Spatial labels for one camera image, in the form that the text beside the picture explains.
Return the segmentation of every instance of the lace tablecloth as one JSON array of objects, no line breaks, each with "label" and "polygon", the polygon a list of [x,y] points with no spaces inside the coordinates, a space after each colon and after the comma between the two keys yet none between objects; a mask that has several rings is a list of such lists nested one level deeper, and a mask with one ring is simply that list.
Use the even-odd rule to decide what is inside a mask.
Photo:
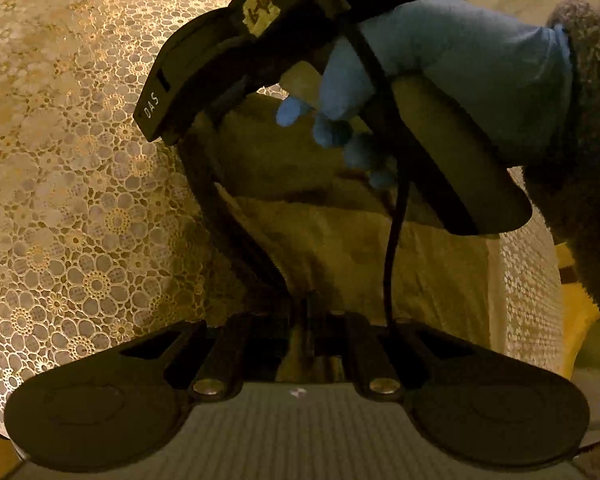
[{"label": "lace tablecloth", "polygon": [[[132,121],[161,44],[228,1],[0,0],[1,433],[27,378],[239,304],[174,152]],[[506,352],[558,371],[559,278],[537,212],[502,237],[502,263]]]}]

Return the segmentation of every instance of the table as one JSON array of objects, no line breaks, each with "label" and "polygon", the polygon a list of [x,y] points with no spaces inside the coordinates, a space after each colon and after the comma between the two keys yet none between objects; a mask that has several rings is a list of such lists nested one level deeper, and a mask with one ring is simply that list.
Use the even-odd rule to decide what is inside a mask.
[{"label": "table", "polygon": [[[0,0],[1,433],[33,375],[240,303],[179,160],[132,121],[161,44],[228,1]],[[560,283],[537,212],[503,235],[498,265],[503,351],[559,370]]]}]

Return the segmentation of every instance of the gloved finger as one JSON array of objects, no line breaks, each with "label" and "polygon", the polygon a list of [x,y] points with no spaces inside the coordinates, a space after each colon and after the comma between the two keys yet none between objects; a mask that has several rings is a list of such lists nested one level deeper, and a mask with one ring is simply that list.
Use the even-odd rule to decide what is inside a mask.
[{"label": "gloved finger", "polygon": [[276,113],[276,123],[279,126],[291,126],[300,117],[308,114],[313,110],[309,103],[302,101],[296,97],[289,96],[280,103]]},{"label": "gloved finger", "polygon": [[323,148],[342,148],[353,135],[348,121],[331,121],[325,115],[315,116],[314,140]]},{"label": "gloved finger", "polygon": [[389,167],[381,168],[369,174],[369,184],[377,190],[391,189],[398,185],[398,176]]},{"label": "gloved finger", "polygon": [[345,145],[343,155],[349,168],[363,171],[381,169],[385,165],[388,156],[372,134],[353,136]]}]

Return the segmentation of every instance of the ribbed gray surface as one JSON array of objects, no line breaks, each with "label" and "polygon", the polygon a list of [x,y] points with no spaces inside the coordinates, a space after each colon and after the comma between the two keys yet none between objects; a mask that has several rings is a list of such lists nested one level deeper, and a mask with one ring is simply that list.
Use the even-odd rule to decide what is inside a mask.
[{"label": "ribbed gray surface", "polygon": [[97,474],[25,463],[13,480],[583,480],[569,463],[531,473],[484,471],[437,450],[393,404],[350,384],[247,384],[235,399],[193,410],[151,457]]}]

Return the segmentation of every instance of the black device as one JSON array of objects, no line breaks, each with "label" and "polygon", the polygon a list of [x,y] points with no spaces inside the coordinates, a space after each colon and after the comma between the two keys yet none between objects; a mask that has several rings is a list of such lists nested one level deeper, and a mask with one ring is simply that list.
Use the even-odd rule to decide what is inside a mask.
[{"label": "black device", "polygon": [[[488,469],[543,468],[577,452],[589,409],[569,381],[392,317],[392,260],[410,182],[449,232],[483,232],[401,120],[391,84],[356,25],[409,1],[232,0],[166,41],[134,118],[149,141],[161,137],[177,146],[218,245],[245,274],[272,291],[270,304],[265,312],[234,315],[220,328],[203,321],[177,323],[26,381],[8,400],[4,421],[31,463],[67,475],[106,471],[106,478],[131,478],[125,474],[133,464],[149,464],[144,461],[158,449],[168,454],[170,443],[183,434],[200,439],[200,432],[209,431],[204,425],[215,424],[232,430],[222,446],[236,456],[245,453],[240,446],[246,442],[256,455],[275,454],[263,434],[274,428],[287,443],[284,453],[295,453],[317,468],[304,478],[321,478],[338,464],[359,464],[371,448],[376,458],[395,460],[394,476],[400,478],[396,464],[404,450],[397,443],[408,428],[458,460]],[[218,123],[245,95],[277,83],[301,60],[320,72],[325,52],[341,34],[378,90],[360,117],[398,161],[400,189],[384,274],[385,327],[371,326],[350,312],[328,312],[311,296],[290,297],[265,251],[222,206],[191,126],[200,114]],[[504,166],[502,171],[509,178]],[[522,213],[512,215],[510,229],[531,216],[526,196],[516,190]],[[296,350],[304,382],[290,389],[280,382],[280,367]],[[318,364],[322,373],[314,376],[311,370]],[[291,397],[301,402],[289,405]],[[288,417],[287,423],[275,422],[275,413]],[[241,422],[247,418],[248,424]],[[357,433],[342,427],[350,423]],[[381,441],[367,434],[372,428]],[[333,454],[318,453],[320,446],[311,445],[317,441],[324,449],[333,444]],[[218,461],[202,456],[199,462]],[[248,463],[250,474],[257,475],[257,461],[245,458],[241,467]],[[199,471],[206,472],[205,467]],[[156,469],[151,478],[171,478],[165,471]],[[267,471],[264,476],[275,476],[273,469]],[[13,478],[29,477],[16,473]]]}]

